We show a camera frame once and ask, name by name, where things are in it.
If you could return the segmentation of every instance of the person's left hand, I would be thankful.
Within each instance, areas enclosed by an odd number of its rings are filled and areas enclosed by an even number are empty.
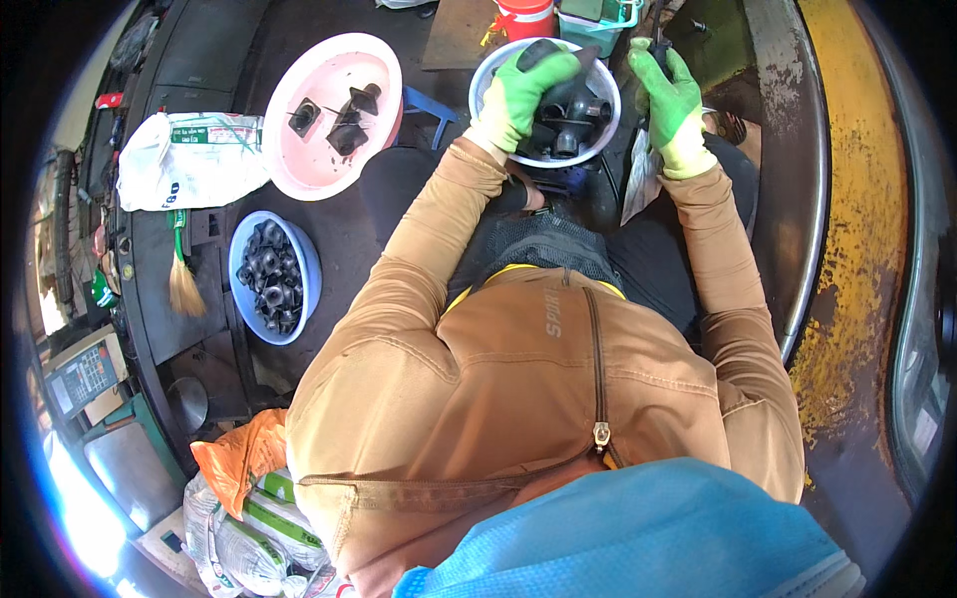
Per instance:
[[[482,96],[484,104],[472,128],[502,151],[512,153],[522,137],[532,133],[532,120],[542,94],[550,87],[575,76],[581,64],[563,49],[546,56],[522,72],[516,66],[521,52],[505,61]]]

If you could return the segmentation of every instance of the orange plastic bag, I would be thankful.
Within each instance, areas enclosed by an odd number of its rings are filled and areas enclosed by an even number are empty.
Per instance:
[[[189,445],[206,483],[237,520],[242,521],[242,501],[256,481],[286,466],[286,411],[260,411],[215,442]]]

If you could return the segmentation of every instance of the blue cloth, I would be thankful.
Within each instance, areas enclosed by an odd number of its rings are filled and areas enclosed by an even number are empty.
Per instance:
[[[809,579],[838,570],[843,591],[863,585],[804,508],[685,457],[589,474],[485,520],[392,595],[811,595]]]

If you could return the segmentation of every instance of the wooden board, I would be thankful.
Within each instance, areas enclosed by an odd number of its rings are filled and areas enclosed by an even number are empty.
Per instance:
[[[484,48],[480,45],[498,13],[499,7],[493,0],[439,2],[420,68],[423,71],[477,68],[486,56],[508,41],[499,33]]]

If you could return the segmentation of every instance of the tan long-sleeve jacket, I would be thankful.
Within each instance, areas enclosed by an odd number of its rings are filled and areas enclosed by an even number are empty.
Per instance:
[[[504,272],[443,314],[504,177],[477,145],[453,143],[288,412],[297,504],[364,598],[589,459],[693,456],[774,498],[801,495],[797,406],[721,168],[663,182],[709,314],[704,358],[656,312],[569,270]]]

